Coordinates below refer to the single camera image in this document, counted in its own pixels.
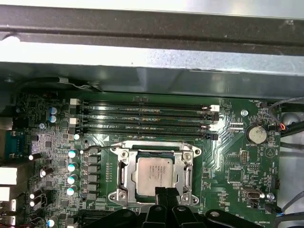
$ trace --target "black capacitor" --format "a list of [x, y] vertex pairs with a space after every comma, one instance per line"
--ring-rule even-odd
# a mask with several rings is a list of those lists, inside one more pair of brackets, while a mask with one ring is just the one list
[[33, 200], [34, 198], [36, 198], [37, 196], [40, 196], [41, 194], [42, 194], [42, 190], [38, 189], [37, 191], [34, 191], [33, 193], [31, 193], [29, 195], [29, 198]]
[[35, 153], [35, 154], [31, 154], [30, 156], [28, 156], [28, 159], [30, 161], [33, 161], [33, 160], [36, 160], [36, 159], [39, 159], [41, 158], [41, 153]]

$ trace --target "cpu socket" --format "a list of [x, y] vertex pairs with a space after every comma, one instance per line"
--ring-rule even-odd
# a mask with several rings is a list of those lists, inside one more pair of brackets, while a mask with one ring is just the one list
[[193, 159], [201, 149], [185, 142], [124, 141], [110, 151], [117, 155], [117, 190], [108, 199], [124, 207], [154, 204], [138, 197], [153, 198], [155, 187], [176, 188], [182, 205], [196, 205], [192, 195]]

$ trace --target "screw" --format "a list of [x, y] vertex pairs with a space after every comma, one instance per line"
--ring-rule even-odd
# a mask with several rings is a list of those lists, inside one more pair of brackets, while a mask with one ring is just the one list
[[119, 194], [119, 197], [124, 200], [127, 197], [127, 195], [124, 192], [121, 192]]
[[190, 160], [191, 159], [191, 155], [189, 153], [185, 153], [184, 154], [184, 159], [185, 160]]
[[249, 112], [245, 109], [241, 111], [242, 116], [248, 116], [248, 114], [249, 114]]
[[210, 213], [210, 215], [213, 216], [213, 217], [218, 217], [219, 213], [216, 212], [216, 211], [213, 211], [213, 212]]
[[189, 197], [188, 197], [188, 196], [182, 196], [182, 197], [181, 197], [181, 200], [182, 200], [182, 201], [188, 201], [188, 200], [189, 200]]
[[186, 210], [186, 208], [185, 208], [185, 207], [183, 207], [183, 206], [179, 206], [179, 207], [177, 207], [177, 210], [179, 210], [179, 211], [185, 211], [185, 210]]
[[276, 197], [275, 197], [275, 195], [272, 192], [270, 192], [270, 193], [267, 194], [267, 199], [274, 200], [275, 198]]
[[127, 158], [127, 157], [128, 157], [128, 152], [127, 152], [127, 151], [123, 151], [123, 152], [121, 153], [121, 157], [122, 157], [122, 158]]

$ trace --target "integrated circuit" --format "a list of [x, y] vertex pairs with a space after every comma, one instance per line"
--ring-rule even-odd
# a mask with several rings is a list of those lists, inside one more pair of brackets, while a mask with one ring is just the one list
[[155, 187], [171, 188], [173, 162], [169, 158], [139, 158], [137, 162], [137, 194], [155, 196]]

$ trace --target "motherboard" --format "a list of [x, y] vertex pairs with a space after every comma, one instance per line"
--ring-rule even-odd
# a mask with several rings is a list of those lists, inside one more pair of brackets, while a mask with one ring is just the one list
[[20, 94], [4, 156], [34, 162], [25, 222], [76, 227], [122, 208], [146, 212], [155, 187], [173, 187], [193, 212], [220, 209], [270, 227], [276, 215], [265, 204], [276, 205], [280, 131], [267, 107], [256, 99]]

